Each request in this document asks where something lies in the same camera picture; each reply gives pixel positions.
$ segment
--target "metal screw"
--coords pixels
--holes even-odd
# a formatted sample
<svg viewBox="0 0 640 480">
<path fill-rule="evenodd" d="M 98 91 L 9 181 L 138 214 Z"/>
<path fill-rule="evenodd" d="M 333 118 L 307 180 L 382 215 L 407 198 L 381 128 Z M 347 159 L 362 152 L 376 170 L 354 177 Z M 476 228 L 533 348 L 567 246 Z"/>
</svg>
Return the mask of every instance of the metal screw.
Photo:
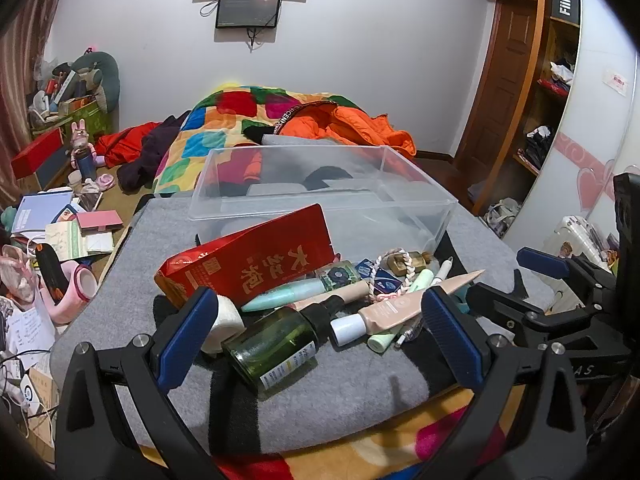
<svg viewBox="0 0 640 480">
<path fill-rule="evenodd" d="M 89 343 L 82 341 L 76 345 L 76 353 L 83 355 L 89 351 Z"/>
<path fill-rule="evenodd" d="M 551 343 L 551 349 L 552 349 L 553 353 L 557 354 L 557 355 L 564 354 L 564 350 L 565 350 L 564 345 L 562 343 L 557 342 L 557 341 L 555 343 Z"/>
<path fill-rule="evenodd" d="M 147 334 L 138 334 L 132 339 L 133 346 L 142 348 L 143 346 L 146 346 L 147 343 L 149 343 L 150 339 L 151 338 Z"/>
<path fill-rule="evenodd" d="M 493 334 L 489 337 L 489 343 L 496 348 L 503 348 L 509 344 L 509 340 L 502 334 Z"/>
</svg>

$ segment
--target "plastic storage bin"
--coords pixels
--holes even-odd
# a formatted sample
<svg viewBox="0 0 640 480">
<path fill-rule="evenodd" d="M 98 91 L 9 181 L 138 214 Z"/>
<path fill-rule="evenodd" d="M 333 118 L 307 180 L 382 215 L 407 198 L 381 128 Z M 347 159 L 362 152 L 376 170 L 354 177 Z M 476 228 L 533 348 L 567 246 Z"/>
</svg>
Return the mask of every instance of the plastic storage bin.
<svg viewBox="0 0 640 480">
<path fill-rule="evenodd" d="M 334 251 L 359 262 L 433 252 L 457 201 L 388 146 L 241 146 L 209 152 L 189 218 L 205 243 L 315 203 Z"/>
</svg>

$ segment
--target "wooden door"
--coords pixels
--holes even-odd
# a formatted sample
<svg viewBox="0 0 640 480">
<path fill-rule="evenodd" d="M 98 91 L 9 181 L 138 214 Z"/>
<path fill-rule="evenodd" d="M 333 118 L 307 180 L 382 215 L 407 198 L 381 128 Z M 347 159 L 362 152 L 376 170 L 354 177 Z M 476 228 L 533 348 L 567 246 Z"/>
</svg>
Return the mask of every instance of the wooden door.
<svg viewBox="0 0 640 480">
<path fill-rule="evenodd" d="M 488 176 L 500 152 L 524 83 L 536 23 L 534 0 L 498 0 L 497 5 L 493 51 L 456 153 L 455 166 L 469 185 Z"/>
</svg>

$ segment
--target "curtain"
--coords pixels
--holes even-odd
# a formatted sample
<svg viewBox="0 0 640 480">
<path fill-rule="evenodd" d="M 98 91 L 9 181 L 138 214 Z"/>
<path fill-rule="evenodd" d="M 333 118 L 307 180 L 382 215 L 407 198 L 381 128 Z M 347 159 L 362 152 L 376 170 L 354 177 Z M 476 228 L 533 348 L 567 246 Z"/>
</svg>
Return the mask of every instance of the curtain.
<svg viewBox="0 0 640 480">
<path fill-rule="evenodd" d="M 0 38 L 0 208 L 20 197 L 11 159 L 31 141 L 26 95 L 44 51 L 59 0 L 27 0 Z"/>
</svg>

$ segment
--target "orange jacket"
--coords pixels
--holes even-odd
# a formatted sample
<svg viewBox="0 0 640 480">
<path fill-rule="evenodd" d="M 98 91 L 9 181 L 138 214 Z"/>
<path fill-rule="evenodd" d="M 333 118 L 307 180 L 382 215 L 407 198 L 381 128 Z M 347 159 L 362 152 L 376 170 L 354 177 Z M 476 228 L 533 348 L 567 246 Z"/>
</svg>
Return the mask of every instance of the orange jacket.
<svg viewBox="0 0 640 480">
<path fill-rule="evenodd" d="M 372 119 L 357 108 L 329 102 L 311 103 L 300 108 L 278 133 L 305 139 L 331 137 L 343 144 L 359 146 L 391 146 L 409 160 L 415 155 L 411 135 L 394 130 L 386 114 Z"/>
</svg>

